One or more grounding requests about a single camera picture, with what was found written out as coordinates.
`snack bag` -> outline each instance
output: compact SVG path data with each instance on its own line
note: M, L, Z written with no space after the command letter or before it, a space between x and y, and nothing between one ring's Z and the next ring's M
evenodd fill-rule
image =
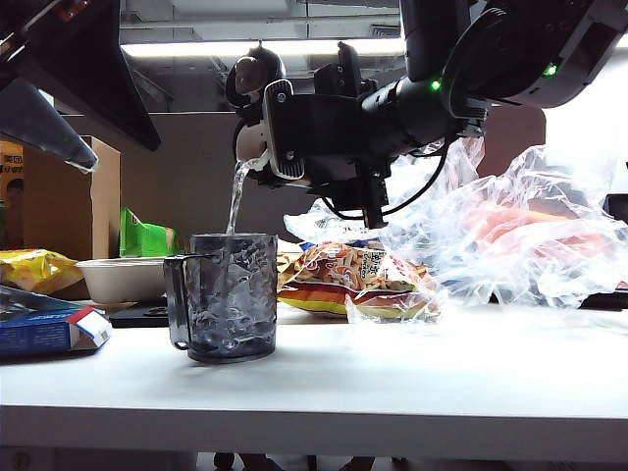
M278 298L309 311L344 316L347 305L363 306L369 316L397 318L421 308L413 303L406 312L399 309L402 299L418 299L418 287L434 290L425 267L395 259L379 244L327 242L312 245L294 262Z
M50 294L82 280L82 271L71 260L50 250L2 250L2 284Z
M294 277L294 264L303 254L296 243L278 240L277 244L277 291Z
M161 257L178 252L174 229L142 223L129 208L122 208L120 218L121 257Z

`ceiling light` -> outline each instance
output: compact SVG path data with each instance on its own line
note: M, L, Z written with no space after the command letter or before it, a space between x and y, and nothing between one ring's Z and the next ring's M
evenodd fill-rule
M405 51L401 38L348 39L358 54L400 55ZM122 48L132 57L239 57L256 47L257 41L171 42L150 44L125 44ZM337 54L338 41L333 39L303 39L263 41L263 46L280 56Z

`cardboard box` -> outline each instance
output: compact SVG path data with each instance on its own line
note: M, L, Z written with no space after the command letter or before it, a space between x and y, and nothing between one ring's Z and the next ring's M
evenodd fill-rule
M91 174L25 147L25 248L75 260L118 257L120 152L94 137L84 139L99 159Z
M24 246L22 208L24 193L24 148L14 142L0 140L0 248Z

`packaging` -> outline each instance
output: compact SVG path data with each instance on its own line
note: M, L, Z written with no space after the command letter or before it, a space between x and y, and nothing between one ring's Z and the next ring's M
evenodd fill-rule
M179 251L174 229L142 223L129 208L123 208L120 221L121 257L161 257Z
M367 316L397 319L416 316L434 298L425 267L395 259L379 245L312 245L284 271L288 274L278 299L314 312L344 316L347 307L350 313L353 306L363 305ZM423 294L420 302L415 302L417 291ZM407 309L399 310L401 305ZM433 311L437 317L438 309Z
M0 140L1 172L0 199L7 201L7 186L12 180L24 178L24 148L8 140Z
M303 255L296 243L277 241L277 292L294 276L294 263Z
M91 307L6 287L0 296L0 357L91 350L111 337L111 324Z
M50 294L82 280L76 265L76 260L50 250L0 250L0 282Z
M494 295L502 304L577 308L628 279L628 226L601 208L614 168L605 161L614 156L591 155L586 178L551 164L543 146L526 150L499 177L443 186L451 178L444 172L383 241L428 266L465 305Z

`white bowl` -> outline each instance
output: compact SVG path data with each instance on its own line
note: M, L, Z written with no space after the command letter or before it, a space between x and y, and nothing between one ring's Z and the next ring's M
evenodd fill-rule
M164 257L86 260L77 266L89 296L99 304L153 301L166 291Z

